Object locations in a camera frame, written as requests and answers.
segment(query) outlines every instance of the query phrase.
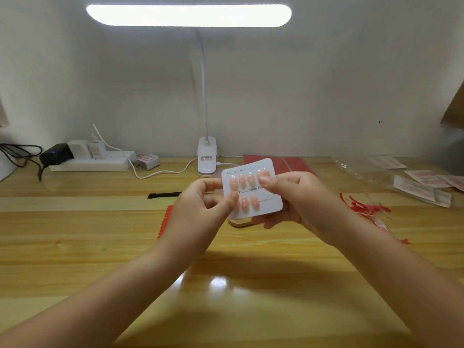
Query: black cable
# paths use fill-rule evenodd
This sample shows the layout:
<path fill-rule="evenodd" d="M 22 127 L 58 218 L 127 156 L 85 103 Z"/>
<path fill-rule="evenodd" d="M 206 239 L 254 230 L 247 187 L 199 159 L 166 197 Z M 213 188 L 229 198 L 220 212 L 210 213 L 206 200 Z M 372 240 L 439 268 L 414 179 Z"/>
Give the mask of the black cable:
<path fill-rule="evenodd" d="M 33 147 L 40 150 L 38 153 L 31 153 L 24 149 L 25 147 Z M 40 156 L 44 152 L 44 149 L 38 145 L 21 145 L 21 144 L 8 144 L 0 143 L 0 151 L 7 157 L 7 159 L 16 167 L 24 168 L 28 161 L 36 164 L 38 166 L 38 180 L 42 181 L 42 173 L 45 167 L 42 167 L 38 162 L 34 161 L 32 158 Z M 24 163 L 21 165 L 16 162 L 14 159 L 24 159 Z"/>

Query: hand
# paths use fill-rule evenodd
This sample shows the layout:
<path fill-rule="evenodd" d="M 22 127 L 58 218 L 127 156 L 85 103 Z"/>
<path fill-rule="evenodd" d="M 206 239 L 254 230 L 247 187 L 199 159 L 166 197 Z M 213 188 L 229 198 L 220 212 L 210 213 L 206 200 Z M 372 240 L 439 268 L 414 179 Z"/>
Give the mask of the hand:
<path fill-rule="evenodd" d="M 224 198 L 206 193 L 216 189 L 222 189 L 221 179 L 193 182 L 174 203 L 166 230 L 156 244 L 181 258 L 187 267 L 208 249 L 239 199 L 238 193 Z"/>
<path fill-rule="evenodd" d="M 354 214 L 309 172 L 288 172 L 277 178 L 260 177 L 259 184 L 283 198 L 282 211 L 253 217 L 253 223 L 273 228 L 282 221 L 302 224 L 322 241 L 334 245 L 337 230 Z"/>

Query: desk lamp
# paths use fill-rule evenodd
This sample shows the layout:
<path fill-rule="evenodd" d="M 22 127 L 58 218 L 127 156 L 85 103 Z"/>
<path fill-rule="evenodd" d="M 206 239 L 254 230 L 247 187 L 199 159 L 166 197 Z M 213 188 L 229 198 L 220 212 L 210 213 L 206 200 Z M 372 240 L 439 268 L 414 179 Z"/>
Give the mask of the desk lamp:
<path fill-rule="evenodd" d="M 285 5 L 90 5 L 87 12 L 106 25 L 197 28 L 206 126 L 206 134 L 198 144 L 198 174 L 212 176 L 216 171 L 218 149 L 216 139 L 208 135 L 205 49 L 199 28 L 277 28 L 290 20 L 291 9 Z"/>

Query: wooden desk surface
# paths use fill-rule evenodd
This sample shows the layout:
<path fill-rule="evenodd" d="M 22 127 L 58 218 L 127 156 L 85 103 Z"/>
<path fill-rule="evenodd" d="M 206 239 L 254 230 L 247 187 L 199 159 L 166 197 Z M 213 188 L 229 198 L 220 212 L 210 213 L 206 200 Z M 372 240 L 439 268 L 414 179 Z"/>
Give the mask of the wooden desk surface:
<path fill-rule="evenodd" d="M 440 169 L 399 159 L 409 169 Z M 188 159 L 162 159 L 183 169 Z M 222 159 L 241 163 L 241 159 Z M 376 189 L 330 158 L 307 159 L 334 193 L 392 209 L 398 238 L 464 280 L 464 194 L 444 209 Z M 174 198 L 197 178 L 138 180 L 127 173 L 52 173 L 35 166 L 0 182 L 0 331 L 78 291 L 148 249 Z M 224 224 L 209 251 L 119 338 L 118 347 L 418 347 L 407 328 L 334 248 L 285 223 Z"/>

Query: black power adapter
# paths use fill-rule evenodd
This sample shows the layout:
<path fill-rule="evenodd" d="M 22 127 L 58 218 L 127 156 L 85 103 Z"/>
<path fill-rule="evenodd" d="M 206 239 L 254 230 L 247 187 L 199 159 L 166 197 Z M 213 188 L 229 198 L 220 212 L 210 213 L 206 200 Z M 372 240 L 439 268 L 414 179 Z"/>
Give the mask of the black power adapter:
<path fill-rule="evenodd" d="M 52 146 L 47 151 L 44 151 L 40 155 L 40 162 L 42 163 L 42 169 L 38 172 L 38 179 L 42 181 L 42 173 L 44 169 L 49 166 L 61 165 L 63 162 L 73 159 L 73 153 L 69 149 L 66 143 L 57 144 Z"/>

